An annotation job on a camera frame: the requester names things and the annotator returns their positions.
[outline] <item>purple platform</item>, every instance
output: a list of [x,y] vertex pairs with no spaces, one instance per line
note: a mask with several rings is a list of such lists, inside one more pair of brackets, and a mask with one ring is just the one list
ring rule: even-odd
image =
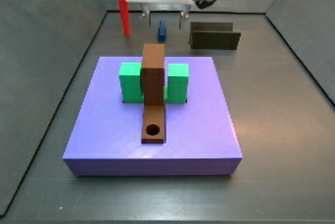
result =
[[188,103],[166,105],[166,144],[141,143],[142,104],[123,104],[119,67],[141,57],[100,57],[63,160],[76,175],[232,174],[242,159],[209,57],[166,57],[189,64]]

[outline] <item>brown block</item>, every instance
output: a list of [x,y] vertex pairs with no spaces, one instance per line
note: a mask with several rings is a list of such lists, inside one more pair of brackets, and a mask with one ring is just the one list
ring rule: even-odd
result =
[[165,45],[145,44],[141,62],[143,104],[163,106]]
[[142,48],[142,68],[163,68],[165,45],[143,44]]
[[165,106],[143,106],[141,142],[165,143]]

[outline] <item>hole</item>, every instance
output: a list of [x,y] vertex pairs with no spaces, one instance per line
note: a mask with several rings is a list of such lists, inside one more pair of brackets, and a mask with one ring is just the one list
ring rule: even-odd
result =
[[159,133],[159,127],[155,124],[146,126],[146,134],[154,136]]

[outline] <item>green block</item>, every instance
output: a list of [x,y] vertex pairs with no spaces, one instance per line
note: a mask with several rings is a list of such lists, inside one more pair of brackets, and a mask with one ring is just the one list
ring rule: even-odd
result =
[[189,65],[170,64],[167,68],[166,103],[182,104],[188,100]]
[[123,103],[142,103],[141,63],[122,63],[119,80]]
[[169,77],[186,77],[189,78],[189,65],[188,64],[169,64],[167,65]]

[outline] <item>gray floor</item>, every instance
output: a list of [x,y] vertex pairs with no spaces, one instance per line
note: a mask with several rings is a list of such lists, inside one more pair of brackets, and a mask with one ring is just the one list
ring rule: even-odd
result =
[[275,0],[267,16],[335,105],[335,0]]
[[62,155],[99,56],[139,56],[157,27],[133,15],[123,36],[108,14],[3,220],[335,221],[335,113],[265,16],[192,15],[233,22],[237,51],[192,50],[189,23],[167,25],[167,56],[213,56],[244,160],[233,176],[75,177]]

